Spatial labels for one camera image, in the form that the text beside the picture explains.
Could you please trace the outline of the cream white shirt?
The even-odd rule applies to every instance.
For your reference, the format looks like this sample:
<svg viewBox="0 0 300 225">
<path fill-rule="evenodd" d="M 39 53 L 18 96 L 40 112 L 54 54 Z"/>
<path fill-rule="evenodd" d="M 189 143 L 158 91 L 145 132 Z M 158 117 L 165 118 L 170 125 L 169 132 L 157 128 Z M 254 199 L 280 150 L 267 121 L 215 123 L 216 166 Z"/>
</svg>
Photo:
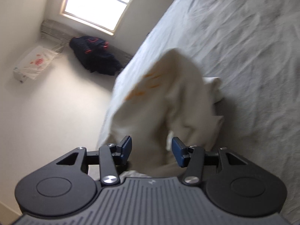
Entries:
<svg viewBox="0 0 300 225">
<path fill-rule="evenodd" d="M 132 138 L 130 169 L 151 177 L 181 173 L 171 138 L 212 149 L 223 124 L 214 105 L 222 99 L 221 79 L 205 78 L 178 50 L 160 57 L 123 98 L 113 114 L 110 135 Z"/>
</svg>

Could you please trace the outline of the dark navy jacket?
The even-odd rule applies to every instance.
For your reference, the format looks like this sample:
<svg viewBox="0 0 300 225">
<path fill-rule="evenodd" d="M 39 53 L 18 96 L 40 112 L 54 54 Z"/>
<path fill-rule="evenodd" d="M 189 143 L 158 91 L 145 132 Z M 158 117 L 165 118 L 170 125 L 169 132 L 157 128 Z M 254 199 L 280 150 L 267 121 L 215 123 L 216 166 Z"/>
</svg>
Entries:
<svg viewBox="0 0 300 225">
<path fill-rule="evenodd" d="M 91 73 L 115 76 L 123 65 L 108 51 L 108 42 L 91 36 L 74 37 L 69 42 L 76 58 Z"/>
</svg>

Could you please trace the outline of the white plastic bag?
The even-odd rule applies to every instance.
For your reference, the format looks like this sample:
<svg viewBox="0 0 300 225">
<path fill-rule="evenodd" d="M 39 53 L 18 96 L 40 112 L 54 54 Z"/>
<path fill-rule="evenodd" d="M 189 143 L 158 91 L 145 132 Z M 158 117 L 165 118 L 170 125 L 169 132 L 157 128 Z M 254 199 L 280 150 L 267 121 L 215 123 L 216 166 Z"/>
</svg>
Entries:
<svg viewBox="0 0 300 225">
<path fill-rule="evenodd" d="M 20 60 L 13 69 L 13 76 L 21 83 L 27 79 L 35 80 L 57 56 L 57 52 L 43 46 L 37 46 Z"/>
</svg>

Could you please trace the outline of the grey bed sheet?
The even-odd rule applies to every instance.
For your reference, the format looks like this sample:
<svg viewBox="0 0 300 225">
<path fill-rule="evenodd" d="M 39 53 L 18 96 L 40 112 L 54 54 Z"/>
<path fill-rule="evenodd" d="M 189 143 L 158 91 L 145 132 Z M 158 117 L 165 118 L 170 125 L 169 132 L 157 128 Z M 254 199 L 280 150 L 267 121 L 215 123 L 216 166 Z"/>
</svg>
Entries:
<svg viewBox="0 0 300 225">
<path fill-rule="evenodd" d="M 216 146 L 279 176 L 288 190 L 283 216 L 298 224 L 299 0 L 174 0 L 117 77 L 98 145 L 111 140 L 123 97 L 171 48 L 222 79 Z"/>
</svg>

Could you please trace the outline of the window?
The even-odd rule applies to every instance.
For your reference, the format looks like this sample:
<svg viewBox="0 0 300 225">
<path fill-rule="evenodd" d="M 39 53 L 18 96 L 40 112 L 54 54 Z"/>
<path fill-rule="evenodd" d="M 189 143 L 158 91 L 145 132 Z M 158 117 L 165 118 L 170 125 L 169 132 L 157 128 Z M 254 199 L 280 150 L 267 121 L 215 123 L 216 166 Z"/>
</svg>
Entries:
<svg viewBox="0 0 300 225">
<path fill-rule="evenodd" d="M 63 0 L 60 14 L 113 36 L 132 0 Z"/>
</svg>

